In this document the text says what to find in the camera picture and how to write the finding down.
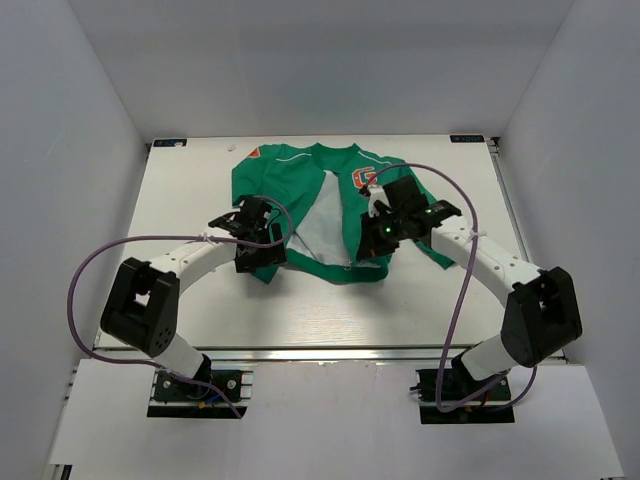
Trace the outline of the blue right corner label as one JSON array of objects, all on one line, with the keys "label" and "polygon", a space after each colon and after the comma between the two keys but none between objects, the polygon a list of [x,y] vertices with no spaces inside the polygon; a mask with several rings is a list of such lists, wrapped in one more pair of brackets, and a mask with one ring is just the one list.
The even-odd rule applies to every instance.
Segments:
[{"label": "blue right corner label", "polygon": [[485,138],[481,134],[452,134],[449,136],[452,143],[484,143]]}]

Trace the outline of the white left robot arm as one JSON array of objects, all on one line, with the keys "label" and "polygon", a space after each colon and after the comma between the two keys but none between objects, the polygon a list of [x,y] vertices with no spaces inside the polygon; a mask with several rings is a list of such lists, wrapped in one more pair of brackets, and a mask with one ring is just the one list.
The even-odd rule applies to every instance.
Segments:
[{"label": "white left robot arm", "polygon": [[237,210],[211,220],[200,235],[176,249],[150,260],[124,260],[101,316],[101,330],[172,374],[188,398],[207,396],[213,389],[211,360],[177,333],[181,295],[226,264],[234,264],[238,273],[283,264],[292,233],[290,214],[279,202],[264,196],[243,198]]}]

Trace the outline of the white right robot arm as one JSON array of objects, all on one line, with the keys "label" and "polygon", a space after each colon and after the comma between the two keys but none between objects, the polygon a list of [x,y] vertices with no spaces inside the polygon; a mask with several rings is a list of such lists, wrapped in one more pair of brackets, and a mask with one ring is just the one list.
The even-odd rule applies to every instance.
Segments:
[{"label": "white right robot arm", "polygon": [[421,241],[471,271],[504,309],[498,334],[453,359],[451,384],[459,396],[475,398],[490,378],[515,366],[532,368],[582,336],[573,279],[564,269],[544,270],[510,254],[473,230],[450,202],[429,201],[411,176],[360,192],[368,209],[358,259],[390,254],[403,240]]}]

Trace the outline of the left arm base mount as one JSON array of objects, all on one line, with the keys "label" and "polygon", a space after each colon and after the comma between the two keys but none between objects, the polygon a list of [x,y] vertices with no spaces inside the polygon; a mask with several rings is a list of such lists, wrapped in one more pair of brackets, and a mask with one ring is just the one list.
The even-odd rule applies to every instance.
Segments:
[{"label": "left arm base mount", "polygon": [[[251,370],[213,370],[211,384],[234,405],[239,417],[246,413],[251,399]],[[167,372],[156,372],[147,407],[148,418],[238,419],[226,400],[206,387],[179,382]]]}]

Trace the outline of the aluminium right side rail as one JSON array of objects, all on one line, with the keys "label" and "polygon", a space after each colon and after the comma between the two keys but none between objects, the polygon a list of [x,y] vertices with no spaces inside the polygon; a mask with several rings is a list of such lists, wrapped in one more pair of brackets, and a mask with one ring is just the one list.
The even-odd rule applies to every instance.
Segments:
[{"label": "aluminium right side rail", "polygon": [[521,225],[520,222],[517,218],[516,215],[516,211],[514,209],[513,206],[513,202],[511,199],[511,195],[508,191],[508,187],[507,187],[507,183],[506,183],[506,179],[504,176],[504,171],[502,168],[502,158],[500,155],[500,137],[489,137],[486,140],[486,144],[487,144],[487,148],[489,151],[489,155],[491,157],[491,161],[494,167],[494,171],[497,177],[497,181],[499,183],[500,186],[500,190],[501,190],[501,194],[503,197],[503,200],[505,202],[506,205],[506,209],[507,209],[507,213],[510,219],[510,223],[511,226],[513,228],[514,231],[514,235],[516,238],[516,243],[518,245],[518,251],[521,255],[521,258],[526,260],[526,261],[530,261],[530,252],[529,249],[526,245],[526,241],[525,238],[523,236],[523,232],[521,229]]}]

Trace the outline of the aluminium table edge rail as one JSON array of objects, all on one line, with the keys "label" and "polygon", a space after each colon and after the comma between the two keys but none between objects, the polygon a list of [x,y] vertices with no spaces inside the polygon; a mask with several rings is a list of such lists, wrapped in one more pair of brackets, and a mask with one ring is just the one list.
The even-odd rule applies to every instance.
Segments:
[{"label": "aluminium table edge rail", "polygon": [[438,360],[442,354],[442,349],[435,347],[197,347],[197,350],[219,362],[432,361]]}]

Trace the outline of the blue corner label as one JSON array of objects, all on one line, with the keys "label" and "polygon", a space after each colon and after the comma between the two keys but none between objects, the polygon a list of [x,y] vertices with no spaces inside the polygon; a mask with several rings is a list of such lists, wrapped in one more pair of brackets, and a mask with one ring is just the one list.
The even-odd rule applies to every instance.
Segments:
[{"label": "blue corner label", "polygon": [[481,134],[452,134],[449,136],[452,143],[484,143],[485,138]]},{"label": "blue corner label", "polygon": [[169,139],[155,139],[153,141],[152,147],[153,148],[182,148],[182,147],[185,147],[186,145],[187,145],[186,139],[169,138]]}]

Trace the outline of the blue left corner label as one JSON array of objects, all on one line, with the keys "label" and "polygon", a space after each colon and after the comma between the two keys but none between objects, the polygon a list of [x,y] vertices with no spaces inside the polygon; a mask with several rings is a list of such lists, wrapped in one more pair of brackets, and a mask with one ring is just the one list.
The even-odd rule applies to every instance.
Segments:
[{"label": "blue left corner label", "polygon": [[153,141],[152,147],[153,148],[182,148],[182,147],[185,147],[186,145],[187,145],[186,139],[169,138],[169,139],[155,139]]}]

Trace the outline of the green varsity jacket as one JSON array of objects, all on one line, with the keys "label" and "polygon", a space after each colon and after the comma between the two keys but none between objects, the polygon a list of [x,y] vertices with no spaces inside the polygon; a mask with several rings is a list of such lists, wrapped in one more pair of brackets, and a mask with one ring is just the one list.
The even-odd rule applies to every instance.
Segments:
[{"label": "green varsity jacket", "polygon": [[232,204],[264,195],[289,212],[295,227],[286,243],[287,264],[337,284],[373,283],[389,273],[389,255],[358,262],[364,185],[386,185],[412,170],[402,159],[379,156],[356,144],[331,148],[265,144],[231,173]]}]

